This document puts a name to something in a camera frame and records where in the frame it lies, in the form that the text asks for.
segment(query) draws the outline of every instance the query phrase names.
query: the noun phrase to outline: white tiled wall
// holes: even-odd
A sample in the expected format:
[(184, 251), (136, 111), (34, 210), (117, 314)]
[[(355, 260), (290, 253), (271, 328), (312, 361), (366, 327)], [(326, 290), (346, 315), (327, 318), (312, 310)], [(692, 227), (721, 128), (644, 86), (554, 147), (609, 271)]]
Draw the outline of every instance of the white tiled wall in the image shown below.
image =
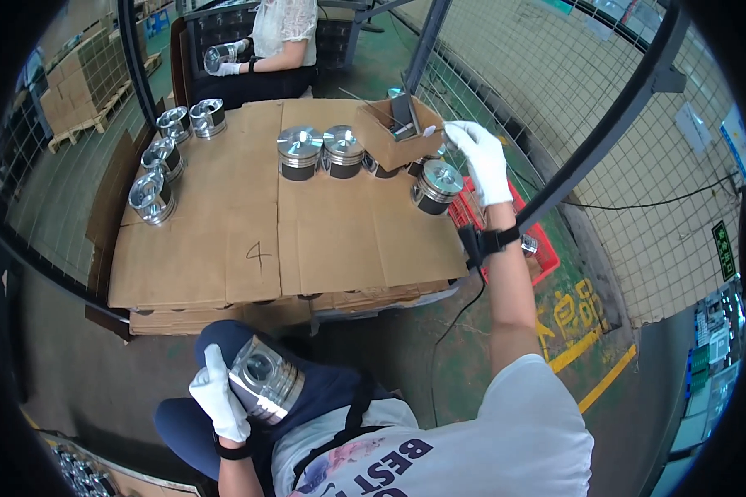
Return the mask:
[[(573, 10), (557, 15), (534, 0), (457, 0), (440, 32), (504, 97), (557, 164), (563, 164), (617, 98), (642, 54), (624, 38), (598, 38)], [(430, 2), (402, 7), (418, 25)], [(648, 5), (663, 12), (654, 3)], [(735, 168), (718, 126), (733, 100), (712, 56), (689, 29), (675, 60), (684, 94), (656, 94), (606, 158), (576, 188), (582, 204), (651, 204), (716, 182)], [(691, 102), (713, 142), (697, 157), (675, 124)], [(710, 232), (724, 220), (737, 257), (737, 202), (724, 188), (670, 204), (618, 212), (586, 210), (620, 279), (635, 326), (658, 321), (721, 282)]]

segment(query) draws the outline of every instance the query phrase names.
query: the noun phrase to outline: green exit sign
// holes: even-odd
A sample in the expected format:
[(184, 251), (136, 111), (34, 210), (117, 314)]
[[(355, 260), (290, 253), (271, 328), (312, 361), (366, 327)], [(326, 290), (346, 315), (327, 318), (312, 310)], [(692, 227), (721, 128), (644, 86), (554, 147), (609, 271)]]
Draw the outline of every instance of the green exit sign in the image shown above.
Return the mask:
[(718, 260), (722, 265), (722, 276), (724, 281), (735, 276), (735, 259), (732, 256), (732, 245), (729, 243), (729, 236), (726, 234), (726, 226), (721, 220), (713, 226), (713, 240), (716, 242), (716, 251)]

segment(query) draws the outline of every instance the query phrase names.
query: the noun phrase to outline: woman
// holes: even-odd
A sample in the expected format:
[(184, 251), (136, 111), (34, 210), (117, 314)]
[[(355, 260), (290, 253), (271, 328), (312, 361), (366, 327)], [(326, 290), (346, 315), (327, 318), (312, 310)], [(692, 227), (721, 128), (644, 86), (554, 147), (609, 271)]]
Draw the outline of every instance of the woman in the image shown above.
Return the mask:
[(262, 0), (249, 43), (249, 62), (225, 62), (216, 75), (195, 82), (196, 101), (222, 99), (224, 108), (246, 102), (297, 99), (317, 71), (317, 0)]
[[(444, 133), (467, 156), (488, 228), (513, 228), (500, 141), (476, 123), (446, 123)], [(594, 440), (542, 357), (518, 239), (488, 260), (492, 382), (476, 419), (419, 429), (408, 404), (369, 374), (280, 348), (305, 373), (304, 387), (281, 422), (260, 426), (230, 391), (227, 371), (257, 332), (219, 321), (196, 341), (202, 369), (189, 386), (192, 398), (160, 403), (157, 431), (179, 457), (218, 481), (221, 497), (584, 497)]]

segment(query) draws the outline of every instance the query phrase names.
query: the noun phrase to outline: black cable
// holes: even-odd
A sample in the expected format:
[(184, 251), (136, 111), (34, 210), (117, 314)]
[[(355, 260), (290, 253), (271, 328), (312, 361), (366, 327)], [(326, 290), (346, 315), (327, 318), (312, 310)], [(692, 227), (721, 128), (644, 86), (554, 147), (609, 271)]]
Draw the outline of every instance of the black cable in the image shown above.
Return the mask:
[(395, 26), (395, 14), (392, 14), (392, 10), (388, 10), (388, 13), (390, 14), (390, 21), (392, 22), (392, 29), (394, 29), (395, 30), (395, 34), (398, 35), (398, 40), (401, 41), (401, 45), (403, 45), (403, 47), (406, 50), (411, 51), (411, 48), (409, 48), (409, 45), (407, 45), (407, 43), (401, 37), (401, 33), (398, 31), (398, 27)]
[[(531, 183), (525, 176), (522, 174), (519, 174), (515, 169), (511, 168), (511, 172), (516, 174), (517, 177), (524, 181), (525, 183), (529, 184), (534, 190), (538, 191), (540, 188), (537, 187), (535, 184)], [(714, 188), (718, 186), (719, 184), (722, 184), (724, 181), (727, 181), (729, 178), (731, 178), (734, 174), (730, 174), (728, 176), (724, 176), (722, 179), (718, 180), (717, 182), (713, 184), (708, 184), (707, 186), (703, 186), (698, 190), (694, 190), (691, 193), (686, 193), (685, 195), (676, 196), (673, 199), (668, 200), (661, 200), (660, 202), (654, 202), (652, 204), (636, 204), (636, 205), (624, 205), (621, 207), (605, 207), (603, 205), (588, 205), (588, 204), (576, 204), (574, 202), (567, 202), (565, 200), (561, 200), (562, 204), (567, 205), (574, 205), (575, 207), (586, 207), (590, 209), (602, 209), (603, 211), (624, 211), (627, 209), (640, 209), (640, 208), (647, 208), (647, 207), (657, 207), (658, 205), (666, 205), (670, 204), (672, 202), (677, 202), (679, 200), (685, 200), (686, 198), (696, 195), (697, 193), (704, 192), (705, 190), (709, 190), (711, 188)]]
[(439, 343), (442, 342), (445, 337), (450, 333), (450, 330), (453, 329), (453, 326), (456, 326), (456, 322), (459, 320), (462, 314), (465, 313), (467, 309), (470, 308), (471, 305), (475, 304), (481, 295), (484, 294), (484, 290), (486, 290), (486, 280), (484, 279), (484, 274), (481, 273), (480, 266), (476, 267), (478, 270), (478, 276), (480, 276), (480, 292), (473, 298), (470, 302), (467, 303), (464, 307), (461, 308), (461, 311), (456, 315), (456, 317), (453, 318), (453, 322), (450, 323), (450, 326), (448, 326), (448, 329), (445, 330), (444, 333), (442, 333), (442, 336), (439, 337), (439, 340), (434, 342), (434, 348), (431, 349), (431, 363), (429, 365), (429, 382), (431, 384), (431, 411), (434, 413), (434, 426), (439, 426), (439, 421), (437, 419), (437, 406), (434, 405), (434, 361), (437, 356), (437, 348), (439, 347)]

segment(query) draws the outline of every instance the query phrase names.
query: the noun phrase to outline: black pants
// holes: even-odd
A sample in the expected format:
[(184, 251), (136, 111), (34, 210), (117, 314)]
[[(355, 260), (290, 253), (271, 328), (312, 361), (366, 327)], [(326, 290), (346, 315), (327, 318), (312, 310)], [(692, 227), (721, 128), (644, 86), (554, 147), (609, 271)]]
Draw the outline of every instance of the black pants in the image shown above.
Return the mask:
[(222, 99), (224, 109), (237, 109), (246, 102), (297, 99), (313, 83), (315, 66), (304, 66), (277, 72), (209, 75), (194, 81), (194, 101)]

